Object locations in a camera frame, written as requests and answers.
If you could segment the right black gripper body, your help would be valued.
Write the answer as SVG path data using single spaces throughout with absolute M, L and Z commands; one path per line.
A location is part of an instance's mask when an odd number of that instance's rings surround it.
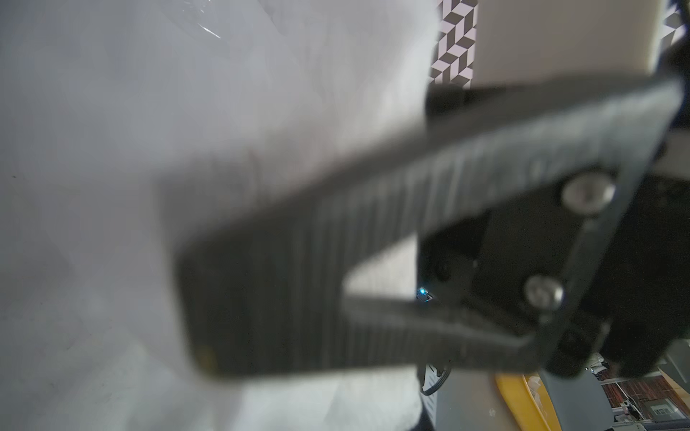
M 650 77 L 429 89 L 446 170 L 420 227 L 417 363 L 578 375 L 601 348 L 645 373 L 689 327 L 689 183 L 652 170 L 689 127 L 689 42 Z

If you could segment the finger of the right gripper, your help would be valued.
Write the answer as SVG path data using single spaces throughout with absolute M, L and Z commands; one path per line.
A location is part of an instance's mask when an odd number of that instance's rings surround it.
M 458 107 L 176 251 L 194 365 L 216 378 L 551 359 L 685 98 L 678 75 L 451 90 Z M 466 297 L 429 306 L 345 289 L 405 241 L 459 240 Z

